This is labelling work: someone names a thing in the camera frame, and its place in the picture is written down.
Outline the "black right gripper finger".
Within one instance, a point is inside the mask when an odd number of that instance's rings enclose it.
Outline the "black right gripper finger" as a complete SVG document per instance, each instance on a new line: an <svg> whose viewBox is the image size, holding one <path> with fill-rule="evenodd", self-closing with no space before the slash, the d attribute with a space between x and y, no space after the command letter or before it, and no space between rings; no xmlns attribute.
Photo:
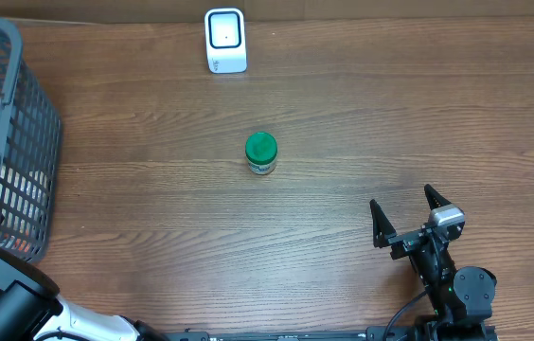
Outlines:
<svg viewBox="0 0 534 341"><path fill-rule="evenodd" d="M376 200L372 199L369 205L373 223L373 244L378 248L389 246L390 239L397 236L397 231Z"/></svg>
<svg viewBox="0 0 534 341"><path fill-rule="evenodd" d="M448 206L451 202L444 198L437 190L435 190L430 184L424 186L424 193L427 199L429 208L431 210Z"/></svg>

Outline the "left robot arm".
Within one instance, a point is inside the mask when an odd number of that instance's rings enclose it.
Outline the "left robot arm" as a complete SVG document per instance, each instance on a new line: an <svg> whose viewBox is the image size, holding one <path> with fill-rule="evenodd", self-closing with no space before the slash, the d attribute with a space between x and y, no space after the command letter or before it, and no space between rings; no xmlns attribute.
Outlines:
<svg viewBox="0 0 534 341"><path fill-rule="evenodd" d="M97 314L60 296L33 265L0 248L0 340L165 340L141 321Z"/></svg>

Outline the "green lid jar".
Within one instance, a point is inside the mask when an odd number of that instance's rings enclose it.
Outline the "green lid jar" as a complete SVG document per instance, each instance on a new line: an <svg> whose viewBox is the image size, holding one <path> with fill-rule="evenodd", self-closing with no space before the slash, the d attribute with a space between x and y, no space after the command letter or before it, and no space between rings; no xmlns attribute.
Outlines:
<svg viewBox="0 0 534 341"><path fill-rule="evenodd" d="M267 132L256 132L250 135L245 143L245 156L251 172L266 175L276 167L276 139Z"/></svg>

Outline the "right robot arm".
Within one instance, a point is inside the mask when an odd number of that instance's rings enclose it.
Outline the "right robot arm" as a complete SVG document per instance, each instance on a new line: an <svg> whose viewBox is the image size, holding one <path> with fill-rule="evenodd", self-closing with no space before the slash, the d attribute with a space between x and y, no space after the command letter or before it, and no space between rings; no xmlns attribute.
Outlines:
<svg viewBox="0 0 534 341"><path fill-rule="evenodd" d="M376 200L371 200L373 244L391 249L393 260L407 258L424 290L400 308L384 327L366 329L368 340L496 340L492 316L497 278L483 267L455 267L448 251L462 235L465 213L431 185L424 186L430 208L428 220L414 231L398 234ZM434 313L415 319L411 326L397 321L419 300L428 297Z"/></svg>

